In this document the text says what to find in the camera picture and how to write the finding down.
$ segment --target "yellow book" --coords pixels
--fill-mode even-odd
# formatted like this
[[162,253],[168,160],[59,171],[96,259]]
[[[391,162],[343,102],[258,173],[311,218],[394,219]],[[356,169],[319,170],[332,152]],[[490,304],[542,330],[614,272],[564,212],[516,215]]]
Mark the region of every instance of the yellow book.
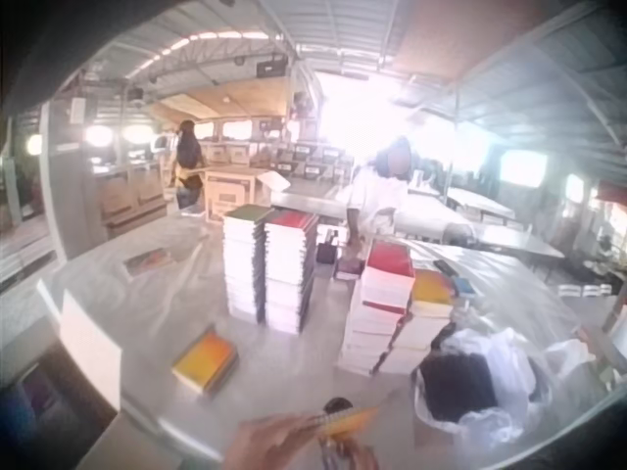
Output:
[[210,331],[183,354],[172,372],[181,382],[202,393],[230,370],[236,358],[235,347]]
[[411,299],[415,302],[451,304],[452,287],[449,280],[440,272],[417,269],[411,290]]

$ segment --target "black hair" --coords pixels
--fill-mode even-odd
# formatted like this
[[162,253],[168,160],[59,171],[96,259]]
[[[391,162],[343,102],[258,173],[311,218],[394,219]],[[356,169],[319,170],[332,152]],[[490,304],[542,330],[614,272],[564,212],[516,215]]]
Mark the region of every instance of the black hair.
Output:
[[[393,149],[402,149],[405,150],[410,156],[410,165],[408,166],[408,170],[403,174],[390,174],[390,167],[388,165],[388,155]],[[413,168],[414,168],[414,158],[413,153],[411,151],[410,141],[406,137],[399,137],[394,142],[392,142],[387,148],[380,151],[376,154],[376,159],[374,160],[374,170],[377,172],[379,176],[384,178],[395,177],[401,179],[403,181],[411,181],[411,177],[413,176]]]

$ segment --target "red book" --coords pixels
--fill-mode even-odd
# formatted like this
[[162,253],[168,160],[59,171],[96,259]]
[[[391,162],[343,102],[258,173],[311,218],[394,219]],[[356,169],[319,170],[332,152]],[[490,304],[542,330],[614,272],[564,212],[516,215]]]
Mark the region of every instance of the red book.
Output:
[[296,228],[306,231],[307,228],[316,220],[316,215],[300,211],[284,211],[280,213],[268,225],[279,225],[286,228]]
[[410,250],[396,243],[374,241],[366,267],[413,278]]

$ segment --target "ceiling light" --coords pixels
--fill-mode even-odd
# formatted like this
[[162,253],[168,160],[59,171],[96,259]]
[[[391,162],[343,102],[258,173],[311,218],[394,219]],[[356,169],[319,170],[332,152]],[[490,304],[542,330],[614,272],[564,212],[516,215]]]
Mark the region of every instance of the ceiling light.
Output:
[[32,134],[26,140],[26,151],[29,155],[36,157],[41,154],[42,143],[41,134]]
[[148,144],[153,140],[155,133],[150,125],[128,125],[121,133],[124,140],[131,144]]
[[181,39],[180,41],[178,41],[177,43],[173,44],[170,49],[172,51],[175,51],[176,49],[180,49],[183,46],[186,46],[187,44],[189,44],[189,39],[187,39],[186,37],[184,39]]
[[267,39],[267,34],[263,31],[242,32],[242,36],[246,39]]
[[220,39],[240,39],[242,37],[242,34],[237,31],[225,31],[219,32],[217,34],[217,37],[219,37]]
[[92,125],[85,130],[85,140],[94,147],[107,147],[114,140],[114,131],[105,125]]

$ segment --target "stack of books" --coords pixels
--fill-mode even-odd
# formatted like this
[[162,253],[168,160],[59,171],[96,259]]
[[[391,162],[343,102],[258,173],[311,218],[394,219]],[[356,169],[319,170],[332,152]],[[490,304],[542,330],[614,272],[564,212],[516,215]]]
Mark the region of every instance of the stack of books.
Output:
[[371,375],[408,312],[413,268],[407,247],[375,241],[356,283],[338,366]]
[[265,232],[272,210],[248,204],[224,216],[224,280],[231,315],[264,320]]
[[265,323],[299,334],[314,287],[317,215],[284,211],[265,225]]
[[410,315],[381,363],[381,372],[410,375],[429,355],[431,342],[451,321],[451,293],[451,282],[441,272],[415,271]]

